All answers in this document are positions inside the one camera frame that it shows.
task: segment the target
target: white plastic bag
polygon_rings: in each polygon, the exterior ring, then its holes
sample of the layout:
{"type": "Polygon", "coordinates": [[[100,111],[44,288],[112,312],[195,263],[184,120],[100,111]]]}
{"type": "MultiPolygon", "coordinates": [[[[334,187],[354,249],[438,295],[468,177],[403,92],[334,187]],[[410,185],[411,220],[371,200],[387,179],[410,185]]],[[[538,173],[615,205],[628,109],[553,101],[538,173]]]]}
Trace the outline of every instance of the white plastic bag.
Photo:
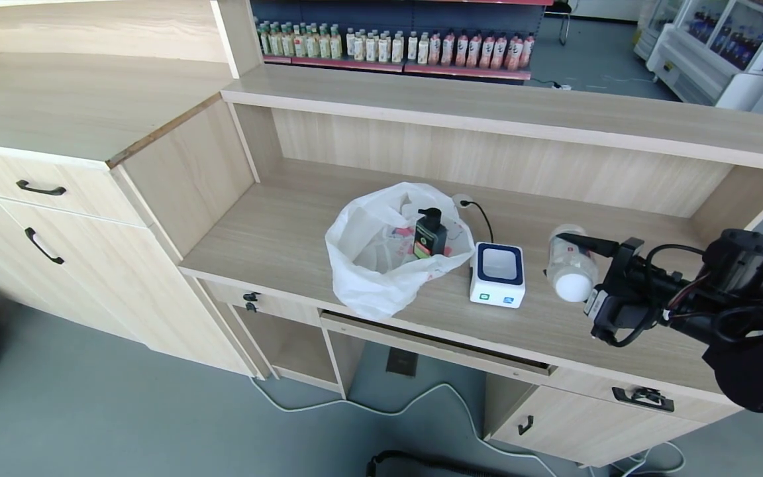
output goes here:
{"type": "Polygon", "coordinates": [[[390,318],[422,284],[461,266],[476,249],[451,198],[428,184],[400,182],[352,200],[326,232],[334,293],[358,316],[390,318]],[[436,207],[448,230],[443,256],[413,254],[418,209],[436,207]]]}

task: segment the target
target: black drawer handle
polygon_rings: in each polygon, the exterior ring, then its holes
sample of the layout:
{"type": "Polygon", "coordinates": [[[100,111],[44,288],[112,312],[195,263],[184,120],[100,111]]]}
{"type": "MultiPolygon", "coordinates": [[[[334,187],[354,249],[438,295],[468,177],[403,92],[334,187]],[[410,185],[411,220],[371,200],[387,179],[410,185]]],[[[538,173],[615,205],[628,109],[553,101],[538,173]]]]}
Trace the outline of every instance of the black drawer handle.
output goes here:
{"type": "Polygon", "coordinates": [[[535,417],[529,416],[528,423],[526,424],[526,427],[523,425],[517,425],[517,432],[520,433],[520,435],[526,434],[526,431],[529,431],[529,429],[532,429],[532,426],[535,423],[535,417]]]}
{"type": "Polygon", "coordinates": [[[673,400],[661,395],[660,390],[638,388],[632,392],[631,396],[628,396],[623,388],[612,387],[611,392],[614,393],[614,398],[617,401],[665,411],[665,413],[672,413],[676,410],[676,404],[673,400]]]}
{"type": "Polygon", "coordinates": [[[34,240],[34,235],[37,235],[37,232],[35,232],[34,229],[32,229],[31,227],[28,227],[27,229],[25,229],[25,236],[28,237],[28,239],[34,244],[34,247],[37,247],[37,250],[42,251],[43,254],[46,256],[46,258],[48,258],[52,262],[55,262],[58,265],[63,265],[64,259],[61,257],[52,258],[52,256],[46,253],[46,251],[43,250],[42,247],[40,247],[40,244],[36,240],[34,240]]]}
{"type": "Polygon", "coordinates": [[[17,181],[16,187],[21,188],[22,190],[27,190],[28,192],[34,192],[34,193],[45,193],[46,195],[64,195],[64,192],[66,192],[66,188],[64,187],[55,187],[52,190],[43,190],[40,188],[31,188],[28,187],[28,181],[17,181]]]}

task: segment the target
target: white bottle cap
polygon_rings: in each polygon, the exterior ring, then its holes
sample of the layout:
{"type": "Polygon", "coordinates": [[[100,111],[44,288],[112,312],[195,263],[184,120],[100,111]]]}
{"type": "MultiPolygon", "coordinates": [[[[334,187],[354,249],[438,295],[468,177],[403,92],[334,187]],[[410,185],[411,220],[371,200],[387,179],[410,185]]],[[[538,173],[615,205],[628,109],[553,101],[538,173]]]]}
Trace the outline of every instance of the white bottle cap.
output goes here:
{"type": "Polygon", "coordinates": [[[577,303],[585,301],[593,290],[593,282],[577,268],[564,268],[552,279],[555,293],[563,301],[577,303]]]}

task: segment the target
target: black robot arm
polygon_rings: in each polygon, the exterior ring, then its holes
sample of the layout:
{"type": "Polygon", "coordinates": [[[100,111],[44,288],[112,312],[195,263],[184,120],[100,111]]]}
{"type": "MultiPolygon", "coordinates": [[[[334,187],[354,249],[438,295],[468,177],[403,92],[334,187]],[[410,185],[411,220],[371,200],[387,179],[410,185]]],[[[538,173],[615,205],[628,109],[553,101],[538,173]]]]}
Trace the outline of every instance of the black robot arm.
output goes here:
{"type": "Polygon", "coordinates": [[[684,333],[708,345],[703,360],[729,399],[763,413],[763,235],[727,229],[706,250],[667,244],[646,258],[638,238],[620,244],[571,233],[559,237],[612,259],[585,303],[591,335],[624,347],[657,325],[684,333]],[[667,248],[702,254],[696,279],[652,264],[667,248]],[[618,339],[619,329],[632,331],[618,339]]]}

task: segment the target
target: gray floor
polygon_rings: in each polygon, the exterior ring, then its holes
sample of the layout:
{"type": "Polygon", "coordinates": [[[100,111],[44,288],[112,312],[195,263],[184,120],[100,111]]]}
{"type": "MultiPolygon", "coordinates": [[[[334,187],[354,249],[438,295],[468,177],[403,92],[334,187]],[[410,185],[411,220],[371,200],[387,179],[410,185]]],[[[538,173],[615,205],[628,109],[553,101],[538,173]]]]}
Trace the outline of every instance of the gray floor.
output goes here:
{"type": "MultiPolygon", "coordinates": [[[[546,39],[550,28],[557,35],[558,23],[543,25],[536,78],[672,99],[663,87],[632,79],[648,77],[628,45],[632,27],[574,21],[569,43],[560,46],[546,39]]],[[[385,449],[445,456],[512,475],[548,475],[531,460],[480,445],[464,408],[445,390],[401,417],[343,405],[287,414],[236,374],[6,301],[0,300],[0,315],[0,476],[358,476],[370,456],[385,449]]],[[[421,357],[417,377],[405,378],[385,374],[384,364],[385,348],[369,346],[352,388],[354,401],[396,410],[448,381],[481,426],[482,372],[421,357]]],[[[336,397],[289,380],[264,385],[284,405],[336,397]]],[[[739,413],[676,443],[688,459],[679,475],[763,475],[763,415],[739,413]]],[[[544,459],[560,477],[587,475],[572,462],[544,459]]],[[[651,460],[660,466],[678,461],[666,448],[651,460]]],[[[597,469],[597,475],[606,474],[597,469]]],[[[385,464],[379,477],[388,475],[451,474],[385,464]]]]}

